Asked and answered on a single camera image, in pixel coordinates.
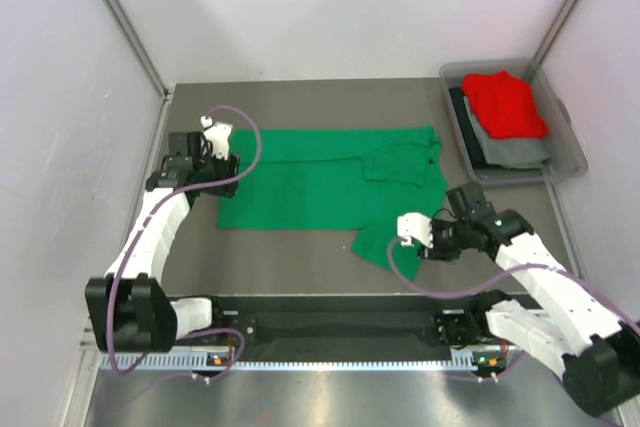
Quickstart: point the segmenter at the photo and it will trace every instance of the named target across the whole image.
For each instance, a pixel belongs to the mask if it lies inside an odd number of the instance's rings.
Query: gray table
[[[231,104],[262,128],[394,128],[435,125],[450,186],[467,181],[436,79],[347,80],[179,85],[166,131],[194,130],[207,108]],[[219,120],[244,127],[233,115]],[[543,185],[492,188],[498,210],[518,210],[551,253],[568,256]],[[183,223],[167,261],[169,294],[393,293],[392,273],[354,256],[352,231],[244,231],[216,228],[216,199],[203,196]],[[417,282],[457,290],[499,272],[478,253],[453,264],[425,262]],[[521,290],[505,282],[504,290]],[[126,380],[100,373],[97,387],[119,406],[162,374]],[[527,359],[498,385],[474,385],[434,373],[237,372],[206,387],[173,379],[124,414],[105,416],[94,395],[87,426],[597,426],[552,379]]]

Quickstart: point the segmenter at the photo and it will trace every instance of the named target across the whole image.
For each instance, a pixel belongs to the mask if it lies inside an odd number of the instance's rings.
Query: stack of folded clothes
[[[506,71],[469,74],[449,93],[474,168],[536,169],[551,157],[542,140],[549,129],[526,82]]]

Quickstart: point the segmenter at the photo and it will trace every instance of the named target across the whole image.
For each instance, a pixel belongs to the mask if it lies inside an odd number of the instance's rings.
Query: clear storage bin
[[[502,70],[531,85],[538,113],[549,127],[549,135],[544,142],[551,158],[540,169],[475,168],[469,160],[449,89],[461,87],[467,74],[493,74]],[[542,68],[536,68],[531,60],[506,59],[447,64],[440,69],[440,80],[458,148],[472,180],[482,185],[516,185],[544,181],[557,183],[587,171],[587,159],[571,128],[571,118],[566,107],[556,97]]]

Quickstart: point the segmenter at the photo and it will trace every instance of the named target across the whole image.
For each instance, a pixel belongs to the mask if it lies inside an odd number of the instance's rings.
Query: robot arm
[[[228,179],[237,175],[239,159],[229,154],[232,126],[201,119],[202,132],[169,134],[169,154],[162,167],[147,180],[142,208],[120,255],[103,278],[92,278],[85,299],[98,348],[106,351],[107,302],[115,273],[134,237],[144,228],[118,286],[114,315],[114,348],[117,352],[167,352],[176,340],[194,330],[210,327],[213,303],[209,297],[169,301],[160,287],[164,264],[182,221],[201,191],[173,195],[144,222],[165,197],[183,187]],[[204,190],[232,197],[237,183]]]
[[[564,267],[515,211],[496,213],[476,183],[447,192],[452,222],[409,213],[398,219],[402,245],[420,244],[426,259],[453,260],[462,250],[486,253],[500,268],[543,264],[513,276],[546,312],[540,318],[500,291],[482,292],[465,309],[476,338],[505,339],[563,380],[585,412],[599,416],[640,394],[640,339],[580,285],[554,271]]]

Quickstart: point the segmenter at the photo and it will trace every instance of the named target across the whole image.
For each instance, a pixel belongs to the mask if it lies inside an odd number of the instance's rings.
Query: green shirt
[[[238,229],[355,229],[351,249],[389,268],[397,218],[432,216],[444,202],[440,139],[431,126],[395,130],[263,130],[263,154],[232,199],[221,199],[218,226]],[[241,170],[255,156],[252,131],[233,134]],[[398,247],[401,272],[415,278],[416,249]]]

